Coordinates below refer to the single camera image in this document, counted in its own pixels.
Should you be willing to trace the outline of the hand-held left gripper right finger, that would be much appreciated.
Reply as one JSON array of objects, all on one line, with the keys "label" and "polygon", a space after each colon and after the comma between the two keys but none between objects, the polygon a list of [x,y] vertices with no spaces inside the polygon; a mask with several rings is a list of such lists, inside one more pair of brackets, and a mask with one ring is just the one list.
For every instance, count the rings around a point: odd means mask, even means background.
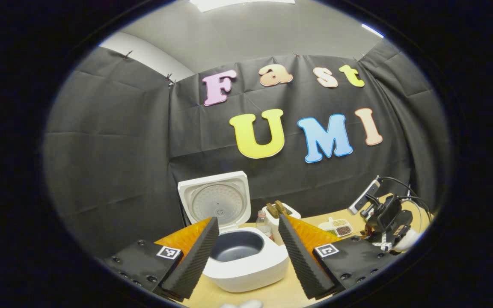
[{"label": "hand-held left gripper right finger", "polygon": [[278,229],[308,299],[356,288],[397,260],[358,236],[340,239],[290,215],[280,214]]}]

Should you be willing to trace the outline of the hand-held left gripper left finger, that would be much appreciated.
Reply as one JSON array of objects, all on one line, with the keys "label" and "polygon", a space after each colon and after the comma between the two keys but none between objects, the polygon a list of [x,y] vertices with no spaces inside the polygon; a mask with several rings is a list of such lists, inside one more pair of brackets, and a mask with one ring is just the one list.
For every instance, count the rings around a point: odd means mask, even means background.
[{"label": "hand-held left gripper left finger", "polygon": [[148,292],[182,302],[193,293],[219,234],[211,217],[160,240],[136,240],[101,262]]}]

